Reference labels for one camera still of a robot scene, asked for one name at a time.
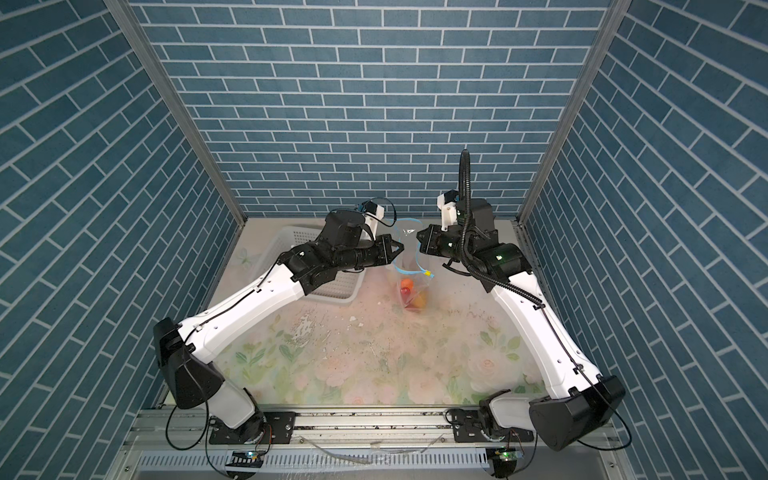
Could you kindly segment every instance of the brick wallpaper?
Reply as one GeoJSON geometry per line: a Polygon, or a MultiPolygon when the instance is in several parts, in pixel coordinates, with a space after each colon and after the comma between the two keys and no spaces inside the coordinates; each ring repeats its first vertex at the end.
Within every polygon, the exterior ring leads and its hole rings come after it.
{"type": "Polygon", "coordinates": [[[257,3],[131,3],[250,216],[436,214],[468,147],[510,217],[609,0],[257,3]]]}
{"type": "Polygon", "coordinates": [[[638,478],[768,478],[767,112],[768,3],[634,0],[531,217],[638,478]]]}
{"type": "Polygon", "coordinates": [[[103,478],[235,225],[101,0],[0,12],[0,478],[103,478]]]}

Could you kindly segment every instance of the black mounting plate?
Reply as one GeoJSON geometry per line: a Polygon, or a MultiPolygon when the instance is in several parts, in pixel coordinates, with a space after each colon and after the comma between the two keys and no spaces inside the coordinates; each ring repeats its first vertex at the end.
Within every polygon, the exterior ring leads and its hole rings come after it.
{"type": "MultiPolygon", "coordinates": [[[[272,427],[272,443],[273,445],[285,445],[290,443],[291,436],[293,435],[293,424],[296,421],[295,412],[265,412],[264,416],[266,422],[272,427]]],[[[238,435],[224,425],[219,419],[213,418],[214,423],[211,424],[211,434],[209,443],[211,445],[243,445],[238,438],[238,435]]],[[[268,443],[267,439],[260,442],[260,446],[265,446],[268,443]]]]}
{"type": "MultiPolygon", "coordinates": [[[[488,437],[483,435],[480,424],[480,415],[477,410],[462,409],[462,415],[459,418],[452,419],[460,425],[453,427],[453,441],[456,443],[476,443],[488,442],[488,437]]],[[[521,442],[533,442],[533,432],[525,429],[512,429],[520,437],[521,442]]],[[[512,436],[512,442],[517,441],[517,437],[512,436]]]]}

